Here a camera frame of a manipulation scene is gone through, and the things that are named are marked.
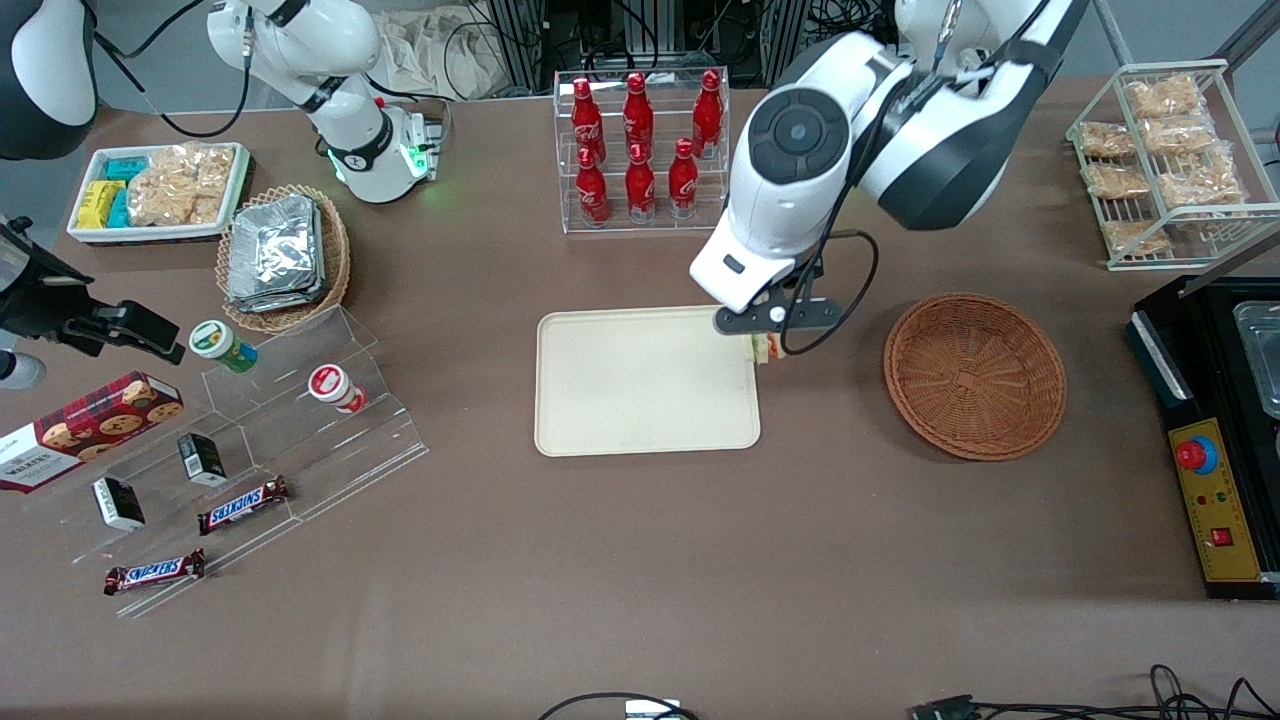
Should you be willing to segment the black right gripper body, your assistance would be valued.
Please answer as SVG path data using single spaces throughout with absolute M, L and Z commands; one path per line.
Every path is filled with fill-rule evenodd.
M 32 242 L 28 220 L 3 222 L 1 327 L 27 340 L 70 347 L 101 347 L 100 302 L 88 292 L 95 278 Z

